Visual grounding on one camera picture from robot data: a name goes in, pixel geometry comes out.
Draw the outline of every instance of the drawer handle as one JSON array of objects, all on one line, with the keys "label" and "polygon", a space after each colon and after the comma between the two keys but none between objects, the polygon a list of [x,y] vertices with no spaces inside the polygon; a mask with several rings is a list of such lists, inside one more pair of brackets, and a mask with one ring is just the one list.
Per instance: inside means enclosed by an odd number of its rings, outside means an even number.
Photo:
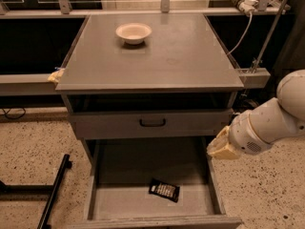
[{"label": "drawer handle", "polygon": [[142,127],[162,127],[166,125],[166,119],[163,118],[161,123],[156,123],[156,124],[152,124],[152,123],[144,123],[143,119],[140,119],[140,126]]}]

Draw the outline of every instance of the terrazzo floor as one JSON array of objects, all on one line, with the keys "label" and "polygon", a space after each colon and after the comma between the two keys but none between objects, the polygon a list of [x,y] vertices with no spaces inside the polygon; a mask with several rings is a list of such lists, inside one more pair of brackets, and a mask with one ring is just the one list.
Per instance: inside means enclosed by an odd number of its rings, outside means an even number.
[{"label": "terrazzo floor", "polygon": [[[65,108],[27,109],[19,120],[0,113],[0,180],[52,184],[64,154],[72,168],[61,184],[49,224],[66,228],[83,218],[91,165],[67,121]],[[238,229],[305,228],[305,137],[278,141],[260,156],[214,160],[227,215],[241,217]],[[0,229],[37,228],[46,201],[0,197]]]}]

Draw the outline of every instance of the black metal stand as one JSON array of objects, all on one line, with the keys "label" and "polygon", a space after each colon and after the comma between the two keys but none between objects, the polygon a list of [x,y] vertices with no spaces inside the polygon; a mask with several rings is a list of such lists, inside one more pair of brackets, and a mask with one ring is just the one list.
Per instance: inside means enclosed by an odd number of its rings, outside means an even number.
[{"label": "black metal stand", "polygon": [[1,194],[23,194],[23,195],[49,195],[47,204],[45,206],[44,212],[39,221],[37,229],[49,229],[51,228],[47,223],[49,216],[51,214],[52,206],[56,200],[56,195],[60,186],[60,183],[63,179],[66,169],[72,167],[71,161],[69,161],[70,155],[64,155],[57,176],[53,185],[6,185],[0,180],[0,195]]}]

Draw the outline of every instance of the yellow object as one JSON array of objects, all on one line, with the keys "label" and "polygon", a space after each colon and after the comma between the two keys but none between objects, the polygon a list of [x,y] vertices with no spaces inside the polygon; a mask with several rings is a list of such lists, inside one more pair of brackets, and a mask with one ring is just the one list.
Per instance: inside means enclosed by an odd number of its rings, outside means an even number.
[{"label": "yellow object", "polygon": [[60,69],[59,71],[52,73],[49,76],[48,80],[50,82],[58,83],[60,78],[61,78],[61,76],[63,75],[64,71],[65,71],[65,69]]},{"label": "yellow object", "polygon": [[241,153],[229,142],[229,126],[226,126],[209,144],[207,153],[217,159],[238,159]]}]

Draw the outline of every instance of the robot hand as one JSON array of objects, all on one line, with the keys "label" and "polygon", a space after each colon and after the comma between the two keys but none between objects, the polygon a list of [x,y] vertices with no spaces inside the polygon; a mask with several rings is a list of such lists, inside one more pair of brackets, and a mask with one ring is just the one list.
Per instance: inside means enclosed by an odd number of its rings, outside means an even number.
[{"label": "robot hand", "polygon": [[242,153],[257,155],[281,138],[305,135],[305,70],[285,76],[272,98],[237,116],[209,144],[208,154],[235,159]]}]

